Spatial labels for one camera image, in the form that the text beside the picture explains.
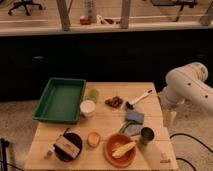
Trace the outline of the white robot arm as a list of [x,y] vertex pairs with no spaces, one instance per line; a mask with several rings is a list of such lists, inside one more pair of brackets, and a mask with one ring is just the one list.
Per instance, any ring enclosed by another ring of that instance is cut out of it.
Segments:
[[172,126],[176,117],[174,109],[186,100],[213,114],[213,88],[205,84],[207,78],[207,67],[200,62],[172,69],[166,74],[166,86],[158,97],[167,128]]

